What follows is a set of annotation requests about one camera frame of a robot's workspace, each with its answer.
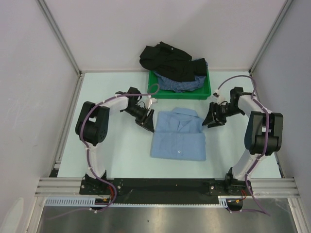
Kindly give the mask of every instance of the black cloth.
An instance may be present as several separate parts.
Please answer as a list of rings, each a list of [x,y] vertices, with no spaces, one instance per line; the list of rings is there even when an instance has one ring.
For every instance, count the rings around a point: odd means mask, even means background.
[[[146,46],[140,55],[140,64],[148,70],[177,82],[195,81],[195,76],[206,76],[207,67],[204,58],[191,61],[186,52],[160,42],[154,47]]]

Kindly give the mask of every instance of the white arm segment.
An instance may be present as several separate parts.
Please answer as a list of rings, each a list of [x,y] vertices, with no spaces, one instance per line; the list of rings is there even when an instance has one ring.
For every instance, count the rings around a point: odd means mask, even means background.
[[[112,114],[120,112],[120,110],[124,110],[127,108],[128,105],[128,98],[126,96],[124,97],[119,97],[115,98],[107,103],[103,103],[101,106],[105,106],[109,108],[109,116]],[[99,177],[102,177],[104,173],[106,172],[106,168],[104,166],[104,161],[102,159],[103,155],[97,155],[96,151],[97,148],[100,147],[101,145],[98,144],[97,146],[93,146],[92,144],[88,143],[89,148],[90,148],[90,163],[92,165],[92,168],[95,172],[95,174]],[[87,175],[89,175],[92,178],[96,178],[92,172],[87,169]]]
[[[262,113],[264,112],[254,101],[252,101],[251,96],[249,95],[240,96],[239,102],[238,102],[238,108],[241,109],[243,112],[245,112],[245,114],[248,117],[250,116],[252,111],[262,112]],[[254,164],[257,157],[258,157],[258,154],[250,154],[249,150],[245,150],[240,160],[232,168],[233,178],[239,181],[243,181],[245,179],[246,172]],[[263,156],[260,158],[259,162],[254,167],[252,172],[256,169],[258,164],[265,158],[266,156]]]

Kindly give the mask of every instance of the white table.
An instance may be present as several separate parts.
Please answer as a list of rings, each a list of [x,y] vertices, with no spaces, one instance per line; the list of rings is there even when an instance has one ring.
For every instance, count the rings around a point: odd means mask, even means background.
[[[210,72],[212,91],[225,79],[247,72]],[[85,101],[99,102],[114,95],[117,91],[126,92],[130,86],[147,92],[147,72],[87,73],[78,98],[70,132],[66,142],[58,177],[83,177],[86,165],[84,145],[75,134],[75,125]],[[221,89],[229,100],[230,90],[241,86],[251,92],[253,86],[248,78],[236,78],[227,82]],[[152,105],[157,113],[174,107],[194,109],[201,118],[208,112],[211,97],[207,100],[158,100]],[[135,124],[134,117],[127,113],[114,114],[109,119],[108,135],[102,142],[103,152],[99,156],[105,162],[107,176],[114,178],[223,178],[230,167],[242,156],[244,134],[248,118],[242,115],[231,116],[225,126],[208,129],[206,135],[206,161],[179,161],[152,158],[150,148],[153,134]],[[253,178],[279,178],[280,173],[275,156],[265,159],[254,171]]]

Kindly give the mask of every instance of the gray wall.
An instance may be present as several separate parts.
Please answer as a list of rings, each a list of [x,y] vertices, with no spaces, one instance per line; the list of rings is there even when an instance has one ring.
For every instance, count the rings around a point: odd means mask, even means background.
[[[279,152],[311,216],[311,1],[293,3],[254,72],[260,100],[284,115]]]
[[[0,226],[48,172],[77,81],[35,0],[0,1]]]

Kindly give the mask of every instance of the dark blue patterned cloth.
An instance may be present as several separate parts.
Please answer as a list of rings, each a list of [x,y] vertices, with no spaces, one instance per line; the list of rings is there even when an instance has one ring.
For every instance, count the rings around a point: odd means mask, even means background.
[[[194,91],[196,89],[199,89],[203,87],[206,78],[206,76],[195,76],[194,77],[195,81],[192,82],[176,82],[174,80],[171,80],[158,74],[156,71],[153,71],[153,73],[157,76],[157,81],[160,85],[161,90],[174,91],[176,93],[182,93],[185,91]]]

